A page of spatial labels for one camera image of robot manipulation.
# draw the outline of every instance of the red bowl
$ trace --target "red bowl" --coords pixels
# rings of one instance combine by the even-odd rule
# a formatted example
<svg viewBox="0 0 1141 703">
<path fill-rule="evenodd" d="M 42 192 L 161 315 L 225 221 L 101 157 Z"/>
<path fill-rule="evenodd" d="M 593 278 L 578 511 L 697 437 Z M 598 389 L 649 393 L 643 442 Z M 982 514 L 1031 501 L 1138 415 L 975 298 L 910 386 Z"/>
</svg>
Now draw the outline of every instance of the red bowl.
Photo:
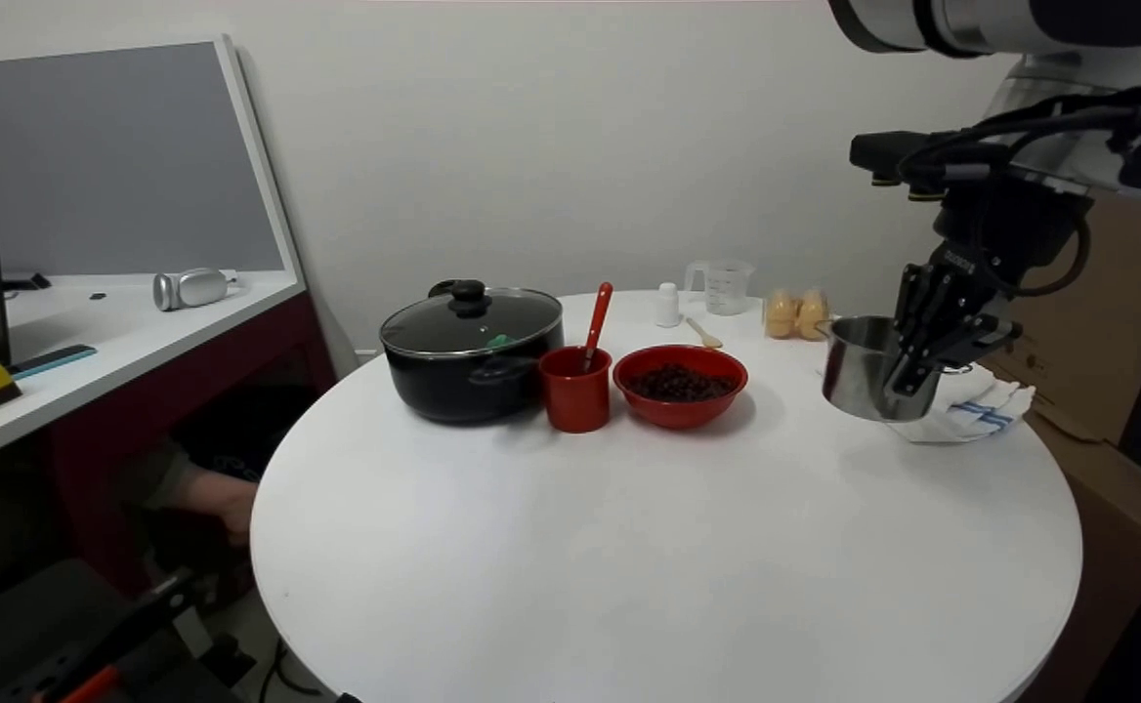
<svg viewBox="0 0 1141 703">
<path fill-rule="evenodd" d="M 746 384 L 736 355 L 689 344 L 639 346 L 612 365 L 628 415 L 663 428 L 714 421 Z"/>
</svg>

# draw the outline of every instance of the chair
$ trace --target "chair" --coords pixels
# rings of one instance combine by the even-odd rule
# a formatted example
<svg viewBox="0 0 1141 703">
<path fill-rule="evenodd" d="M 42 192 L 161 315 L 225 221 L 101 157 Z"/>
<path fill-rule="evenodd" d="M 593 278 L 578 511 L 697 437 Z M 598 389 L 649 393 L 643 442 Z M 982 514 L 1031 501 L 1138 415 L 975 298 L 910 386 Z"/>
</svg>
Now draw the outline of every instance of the chair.
<svg viewBox="0 0 1141 703">
<path fill-rule="evenodd" d="M 137 703 L 234 703 L 215 675 L 232 666 L 237 679 L 246 661 L 234 641 L 215 641 L 193 661 L 168 626 L 193 604 L 193 579 L 181 570 L 152 587 L 141 601 L 125 601 L 81 563 L 53 563 L 35 579 L 0 594 L 0 703 L 101 700 L 125 691 Z"/>
</svg>

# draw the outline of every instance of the pot lid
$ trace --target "pot lid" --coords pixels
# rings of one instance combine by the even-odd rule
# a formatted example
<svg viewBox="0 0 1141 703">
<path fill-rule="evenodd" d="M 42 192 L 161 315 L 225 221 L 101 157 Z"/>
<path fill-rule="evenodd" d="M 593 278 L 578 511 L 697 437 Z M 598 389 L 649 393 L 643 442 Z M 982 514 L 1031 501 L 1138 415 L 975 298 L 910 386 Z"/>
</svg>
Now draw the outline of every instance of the pot lid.
<svg viewBox="0 0 1141 703">
<path fill-rule="evenodd" d="M 440 282 L 425 299 L 382 320 L 380 339 L 402 355 L 483 355 L 556 333 L 561 303 L 539 288 Z"/>
</svg>

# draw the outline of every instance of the red cup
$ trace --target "red cup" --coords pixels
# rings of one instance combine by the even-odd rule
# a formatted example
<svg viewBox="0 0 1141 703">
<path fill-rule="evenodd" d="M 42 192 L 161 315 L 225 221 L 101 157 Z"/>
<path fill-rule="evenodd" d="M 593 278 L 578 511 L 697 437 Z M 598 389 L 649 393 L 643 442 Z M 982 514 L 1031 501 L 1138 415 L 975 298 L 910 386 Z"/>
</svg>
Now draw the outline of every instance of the red cup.
<svg viewBox="0 0 1141 703">
<path fill-rule="evenodd" d="M 542 415 L 561 432 L 589 432 L 608 421 L 608 355 L 598 346 L 581 372 L 586 346 L 556 346 L 539 355 Z"/>
</svg>

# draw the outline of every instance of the gray partition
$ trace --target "gray partition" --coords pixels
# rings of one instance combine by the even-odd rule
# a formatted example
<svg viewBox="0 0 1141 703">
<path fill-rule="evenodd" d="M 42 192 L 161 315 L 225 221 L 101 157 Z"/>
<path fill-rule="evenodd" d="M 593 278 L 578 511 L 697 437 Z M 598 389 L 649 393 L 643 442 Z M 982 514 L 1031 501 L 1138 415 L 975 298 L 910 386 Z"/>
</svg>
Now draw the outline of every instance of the gray partition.
<svg viewBox="0 0 1141 703">
<path fill-rule="evenodd" d="M 0 61 L 5 268 L 281 268 L 215 41 Z"/>
</svg>

